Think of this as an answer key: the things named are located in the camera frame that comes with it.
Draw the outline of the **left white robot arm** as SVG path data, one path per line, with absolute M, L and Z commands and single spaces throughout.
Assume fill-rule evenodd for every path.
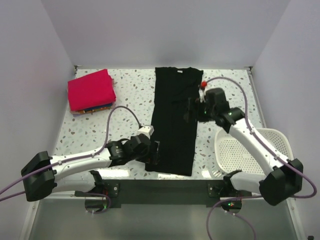
M 47 151 L 39 152 L 21 170 L 26 200 L 35 202 L 65 191 L 99 196 L 104 184 L 97 169 L 123 166 L 130 161 L 156 165 L 160 161 L 160 145 L 140 133 L 83 153 L 49 156 Z

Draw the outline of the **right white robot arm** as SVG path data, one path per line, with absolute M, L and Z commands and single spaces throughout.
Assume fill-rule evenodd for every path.
M 303 164 L 290 160 L 273 147 L 246 119 L 238 107 L 231 108 L 222 88 L 212 88 L 201 97 L 187 100 L 184 119 L 187 122 L 213 121 L 227 134 L 238 140 L 261 167 L 263 174 L 234 170 L 223 178 L 223 192 L 230 197 L 239 191 L 257 193 L 271 206 L 302 189 Z

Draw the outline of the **black t shirt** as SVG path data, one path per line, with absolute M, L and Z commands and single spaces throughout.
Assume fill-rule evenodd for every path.
M 185 121 L 188 99 L 199 97 L 202 70 L 176 67 L 155 68 L 154 109 L 151 138 L 159 142 L 159 162 L 145 170 L 190 177 L 193 171 L 197 121 Z

